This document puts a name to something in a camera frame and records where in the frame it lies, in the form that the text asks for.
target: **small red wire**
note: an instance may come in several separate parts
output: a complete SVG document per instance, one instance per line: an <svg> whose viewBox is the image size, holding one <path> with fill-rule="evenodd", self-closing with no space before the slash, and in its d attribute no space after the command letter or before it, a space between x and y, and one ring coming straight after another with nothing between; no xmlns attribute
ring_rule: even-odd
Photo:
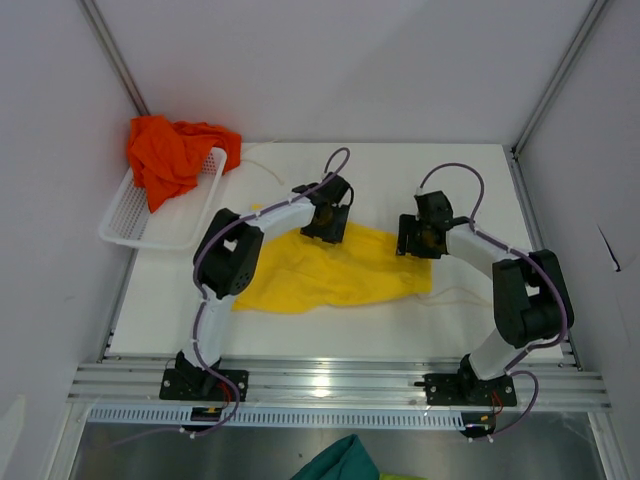
<svg viewBox="0 0 640 480"><path fill-rule="evenodd" d="M502 413L502 410L504 410L504 404L502 403L502 400L500 399L500 396L498 395L498 392L496 392L495 390L493 392L491 392L491 404L493 405L493 399L496 399L496 401L498 402L498 405L500 406L500 410L495 414L496 417L498 415L500 415Z"/></svg>
<svg viewBox="0 0 640 480"><path fill-rule="evenodd" d="M226 408L231 403L231 392L229 391L229 387L227 387L227 385L222 382L218 384L218 388L220 388L220 390L222 390L222 393L224 394L225 405L222 408Z"/></svg>

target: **yellow cloth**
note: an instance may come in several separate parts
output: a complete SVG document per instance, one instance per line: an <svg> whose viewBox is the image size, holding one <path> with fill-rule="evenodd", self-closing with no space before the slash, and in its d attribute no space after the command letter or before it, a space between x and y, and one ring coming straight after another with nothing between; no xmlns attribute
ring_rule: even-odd
<svg viewBox="0 0 640 480"><path fill-rule="evenodd" d="M288 232L262 247L256 274L233 309L304 313L431 291L429 260L395 251L394 234L355 223L347 224L338 245Z"/></svg>

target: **orange cloth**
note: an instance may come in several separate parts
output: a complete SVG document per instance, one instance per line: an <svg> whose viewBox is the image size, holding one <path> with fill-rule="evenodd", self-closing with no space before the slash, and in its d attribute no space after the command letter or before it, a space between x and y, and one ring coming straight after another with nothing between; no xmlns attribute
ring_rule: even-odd
<svg viewBox="0 0 640 480"><path fill-rule="evenodd" d="M131 119L127 158L134 185L147 190L151 213L198 185L197 175L213 147L227 152L223 173L240 165L242 137L224 127L171 124L163 115Z"/></svg>

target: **vertical metal pole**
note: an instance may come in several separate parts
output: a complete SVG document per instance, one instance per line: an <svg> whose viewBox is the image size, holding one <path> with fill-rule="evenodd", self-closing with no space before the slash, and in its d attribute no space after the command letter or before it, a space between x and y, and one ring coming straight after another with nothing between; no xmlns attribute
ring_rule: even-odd
<svg viewBox="0 0 640 480"><path fill-rule="evenodd" d="M543 248L546 248L544 238L540 230L540 224L538 223L538 220L536 218L536 214L533 209L533 203L531 202L531 197L529 196L527 185L524 181L524 177L522 176L520 162L516 160L514 153L508 147L503 148L505 157L507 158L507 164L509 165L509 171L511 172L513 186L516 190L516 196L518 197L520 209L522 210L524 224L527 228L527 233L529 234L531 246L534 248L534 250L541 250ZM571 345L571 352L573 354L573 357L576 360L576 368L581 372L582 364L580 363L580 356L578 355L576 344L573 341L573 337L571 336L571 331L567 333L567 338L569 339L569 344Z"/></svg>
<svg viewBox="0 0 640 480"><path fill-rule="evenodd" d="M133 76L125 63L95 0L78 0L78 5L84 13L85 18L93 30L98 43L109 60L109 63L113 67L116 75L122 83L122 86L126 90L131 103L133 103L133 106L138 111L138 115L149 115L147 104L145 103L144 98L142 98L142 94L140 93L136 82L133 80Z"/></svg>
<svg viewBox="0 0 640 480"><path fill-rule="evenodd" d="M520 157L520 153L522 153L522 149L525 147L529 138L533 134L534 130L540 124L544 115L549 110L549 107L554 102L558 93L566 83L569 75L573 71L578 58L584 51L587 43L591 39L593 32L596 29L596 26L604 17L604 13L606 7L611 4L611 0L596 0L592 5L585 16L580 28L576 32L576 35L573 37L569 48L565 52L558 68L554 72L551 80L547 84L542 97L538 101L533 113L527 120L522 133L518 137L518 140L513 147L513 155L516 159Z"/></svg>

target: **metal extrusion bar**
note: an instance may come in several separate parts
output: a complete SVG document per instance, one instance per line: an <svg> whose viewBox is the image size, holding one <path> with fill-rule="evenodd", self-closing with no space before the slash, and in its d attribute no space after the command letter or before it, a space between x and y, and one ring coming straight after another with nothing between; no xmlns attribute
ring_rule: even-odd
<svg viewBox="0 0 640 480"><path fill-rule="evenodd" d="M102 404L93 407L92 423L154 425L210 425L211 421L194 417L191 407L166 405ZM229 426L286 428L373 428L406 430L462 430L462 415L451 411L423 410L346 410L305 408L240 407Z"/></svg>
<svg viewBox="0 0 640 480"><path fill-rule="evenodd" d="M427 409L425 394L414 386L426 372L451 371L425 368L424 364L378 362L298 362L295 360L227 360L223 368L247 369L250 387L243 407L337 408L404 410ZM215 405L206 402L166 402L158 397L166 361L117 361L80 365L69 394L70 402L98 402L147 405ZM540 378L541 391L536 411L606 412L611 406L602 378L597 373L572 368L529 366ZM515 379L521 410L533 388L527 379ZM431 407L450 410L448 407ZM473 410L457 408L456 410Z"/></svg>
<svg viewBox="0 0 640 480"><path fill-rule="evenodd" d="M138 111L138 115L149 115L147 104L145 103L136 82L133 80L129 67L127 67L124 58L122 57L122 53L120 53L113 35L111 35L109 27L107 26L107 23L105 22L95 0L78 0L78 5L84 13L89 26L93 30L96 40L102 47L107 60L109 60L109 63L120 79L122 86L126 90L131 103L133 103L133 106Z"/></svg>
<svg viewBox="0 0 640 480"><path fill-rule="evenodd" d="M627 463L613 427L611 414L590 413L589 421L591 422L591 430L598 446L600 460L607 479L630 480L631 478L637 478L632 477L627 469Z"/></svg>
<svg viewBox="0 0 640 480"><path fill-rule="evenodd" d="M542 231L540 230L540 224L533 209L533 203L531 202L527 185L524 181L524 176L522 175L520 162L516 160L514 154L507 147L504 147L504 154L507 158L507 165L509 165L509 172L511 173L511 179L513 180L518 203L520 203L520 210L522 211L522 217L524 218L531 245L535 250L543 249L545 248L545 242L542 237ZM582 371L582 364L580 363L580 357L575 348L571 331L568 332L567 336L569 338L569 344L571 345L571 353L575 358L576 367L579 371Z"/></svg>
<svg viewBox="0 0 640 480"><path fill-rule="evenodd" d="M547 83L544 89L544 93L538 101L536 108L527 120L522 133L518 137L518 140L514 147L514 155L516 158L520 156L522 149L529 141L529 138L531 138L531 135L535 131L536 127L539 125L545 113L548 111L549 107L552 105L553 101L558 96L558 93L569 78L569 75L573 71L578 58L580 58L580 55L591 39L591 36L595 31L597 25L604 17L604 13L606 11L605 7L607 7L610 3L611 2L609 0L596 0L591 5L589 12L585 16L582 24L573 37L571 44L563 55L560 64L553 73L551 80L549 80L549 83Z"/></svg>

